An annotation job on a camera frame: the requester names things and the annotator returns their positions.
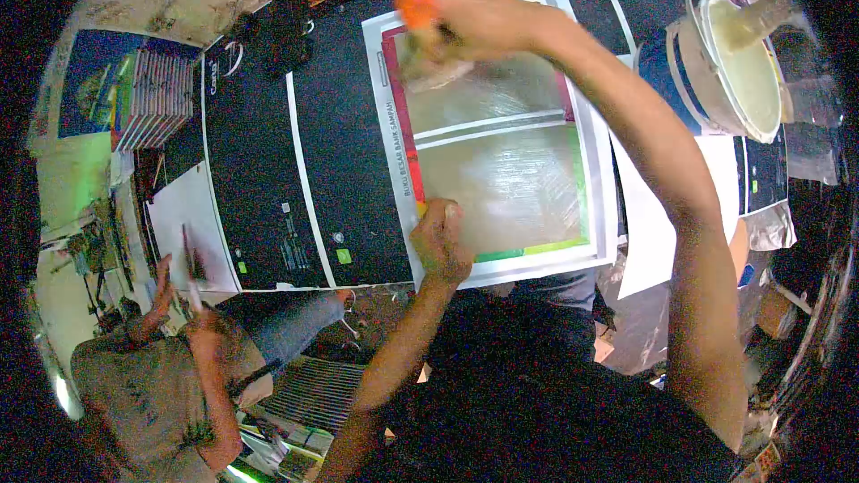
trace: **white paper sheet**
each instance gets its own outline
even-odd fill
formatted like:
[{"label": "white paper sheet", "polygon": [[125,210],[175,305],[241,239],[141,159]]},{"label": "white paper sheet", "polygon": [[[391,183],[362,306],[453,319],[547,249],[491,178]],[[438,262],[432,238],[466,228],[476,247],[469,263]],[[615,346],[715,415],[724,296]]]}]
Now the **white paper sheet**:
[{"label": "white paper sheet", "polygon": [[[740,212],[737,160],[734,137],[696,137],[719,195],[725,240],[734,236]],[[629,251],[617,298],[624,298],[671,280],[677,234],[665,209],[632,164],[623,146],[612,134],[617,170],[626,205]]]},{"label": "white paper sheet", "polygon": [[189,248],[197,249],[202,261],[206,282],[200,283],[201,292],[237,293],[233,264],[223,248],[218,219],[212,204],[208,170],[205,163],[191,168],[171,182],[147,205],[152,229],[156,234],[158,252],[173,254],[170,262],[170,280],[177,290],[188,289],[188,271],[182,241],[182,225],[186,226]]}]

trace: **paint brush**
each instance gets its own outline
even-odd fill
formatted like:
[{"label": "paint brush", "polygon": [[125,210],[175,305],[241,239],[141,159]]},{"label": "paint brush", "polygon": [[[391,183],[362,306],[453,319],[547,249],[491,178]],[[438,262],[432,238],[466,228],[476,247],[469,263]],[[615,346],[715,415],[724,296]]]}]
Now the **paint brush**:
[{"label": "paint brush", "polygon": [[393,0],[409,30],[404,38],[400,78],[414,92],[440,88],[474,68],[456,58],[459,38],[441,22],[435,0]]}]

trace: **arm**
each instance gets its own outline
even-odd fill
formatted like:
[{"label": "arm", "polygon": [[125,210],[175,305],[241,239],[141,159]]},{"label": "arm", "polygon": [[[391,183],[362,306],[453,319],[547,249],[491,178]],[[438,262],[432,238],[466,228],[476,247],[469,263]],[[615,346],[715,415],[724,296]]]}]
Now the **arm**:
[{"label": "arm", "polygon": [[530,51],[551,60],[600,110],[677,231],[668,316],[668,391],[728,446],[746,412],[736,339],[736,277],[715,187],[692,134],[665,101],[559,10],[522,0],[438,0],[454,51]]},{"label": "arm", "polygon": [[317,481],[347,481],[381,446],[378,409],[423,361],[447,303],[472,271],[473,256],[458,245],[460,218],[454,202],[431,199],[410,235],[424,263],[424,282],[412,308],[364,371],[352,411],[334,439]]},{"label": "arm", "polygon": [[214,315],[214,312],[205,310],[200,320],[195,318],[197,324],[188,328],[187,336],[215,433],[214,443],[198,446],[198,452],[212,471],[220,472],[242,453],[242,437],[233,402],[227,393],[221,356],[223,336],[212,326]]},{"label": "arm", "polygon": [[143,320],[135,322],[128,329],[128,339],[135,345],[147,343],[166,321],[170,301],[173,299],[173,284],[169,281],[171,257],[171,254],[167,254],[158,262],[158,287],[152,309],[146,313]]}]

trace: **person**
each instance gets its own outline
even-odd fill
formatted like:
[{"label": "person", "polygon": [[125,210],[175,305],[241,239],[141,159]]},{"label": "person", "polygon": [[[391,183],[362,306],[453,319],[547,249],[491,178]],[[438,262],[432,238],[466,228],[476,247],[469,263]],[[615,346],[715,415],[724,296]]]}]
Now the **person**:
[{"label": "person", "polygon": [[205,308],[178,336],[158,336],[173,300],[170,255],[158,263],[153,308],[72,352],[83,435],[110,481],[216,481],[241,452],[235,417],[317,332],[344,317],[350,292],[271,309]]},{"label": "person", "polygon": [[[670,107],[585,28],[522,0],[437,0],[443,59],[528,51],[606,118],[677,232],[665,390],[593,361],[592,271],[499,300],[472,269],[450,200],[410,235],[425,277],[375,354],[317,481],[725,481],[746,411],[737,284],[713,181]],[[413,384],[424,359],[429,381]],[[384,446],[382,430],[396,436]]]}]

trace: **table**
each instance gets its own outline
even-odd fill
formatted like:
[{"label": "table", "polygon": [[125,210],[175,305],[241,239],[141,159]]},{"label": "table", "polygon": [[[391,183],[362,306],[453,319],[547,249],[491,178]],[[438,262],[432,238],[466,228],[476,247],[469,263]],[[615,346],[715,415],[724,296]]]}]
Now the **table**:
[{"label": "table", "polygon": [[[683,14],[682,0],[570,3],[579,22],[620,56]],[[342,12],[315,19],[314,58],[276,81],[263,75],[271,49],[259,38],[246,46],[234,75],[223,77],[220,67],[214,94],[213,68],[230,42],[221,39],[207,49],[201,71],[204,151],[222,241],[242,290],[412,279],[361,36],[362,20],[390,11],[391,0],[349,0]],[[264,33],[270,8],[255,16]],[[300,145],[290,113],[300,124]],[[769,156],[766,148],[758,152]],[[777,171],[767,175],[778,181]],[[748,212],[748,205],[741,202],[741,210]]]}]

